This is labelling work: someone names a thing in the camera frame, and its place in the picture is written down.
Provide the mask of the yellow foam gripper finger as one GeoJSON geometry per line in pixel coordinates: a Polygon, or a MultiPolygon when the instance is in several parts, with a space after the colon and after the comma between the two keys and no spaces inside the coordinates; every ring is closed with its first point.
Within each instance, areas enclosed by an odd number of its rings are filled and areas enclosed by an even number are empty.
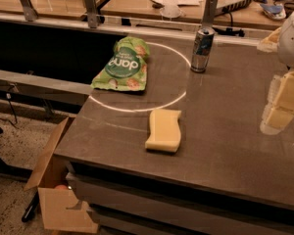
{"type": "Polygon", "coordinates": [[[273,31],[269,36],[262,39],[257,49],[262,52],[271,53],[277,51],[277,45],[278,45],[278,39],[281,32],[281,28],[277,28],[275,31],[273,31]]]}
{"type": "Polygon", "coordinates": [[[270,83],[261,131],[266,135],[276,135],[294,118],[294,70],[284,76],[275,75],[270,83]]]}

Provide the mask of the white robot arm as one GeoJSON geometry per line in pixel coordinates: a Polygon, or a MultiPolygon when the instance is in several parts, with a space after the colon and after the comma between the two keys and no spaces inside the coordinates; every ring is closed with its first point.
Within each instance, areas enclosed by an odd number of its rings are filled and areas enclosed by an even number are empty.
{"type": "Polygon", "coordinates": [[[289,67],[283,76],[273,77],[260,124],[264,134],[276,135],[294,118],[294,11],[282,27],[260,41],[257,49],[277,52],[278,59],[289,67]]]}

